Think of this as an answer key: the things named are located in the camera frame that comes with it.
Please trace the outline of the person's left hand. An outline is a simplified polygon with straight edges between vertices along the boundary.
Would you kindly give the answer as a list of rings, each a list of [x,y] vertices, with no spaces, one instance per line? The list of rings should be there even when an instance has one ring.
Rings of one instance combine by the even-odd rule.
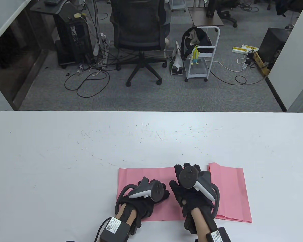
[[[169,198],[169,190],[166,185],[158,180],[149,181],[144,177],[137,185],[128,184],[124,187],[116,201],[115,213],[118,214],[120,208],[124,207],[124,212],[120,215],[120,220],[127,221],[133,211],[136,217],[132,226],[140,228],[142,220],[152,215],[154,206]]]

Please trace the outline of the person's right hand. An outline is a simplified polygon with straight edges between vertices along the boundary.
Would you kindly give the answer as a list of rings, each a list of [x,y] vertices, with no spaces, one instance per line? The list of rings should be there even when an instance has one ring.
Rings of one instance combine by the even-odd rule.
[[[174,166],[177,181],[171,180],[169,186],[171,187],[179,206],[182,207],[183,217],[186,217],[195,208],[206,207],[210,213],[214,212],[213,217],[216,216],[218,206],[215,206],[210,199],[208,199],[201,191],[197,191],[195,188],[186,189],[180,181],[179,175],[183,168],[190,166],[190,163],[184,163],[182,167],[180,164]]]

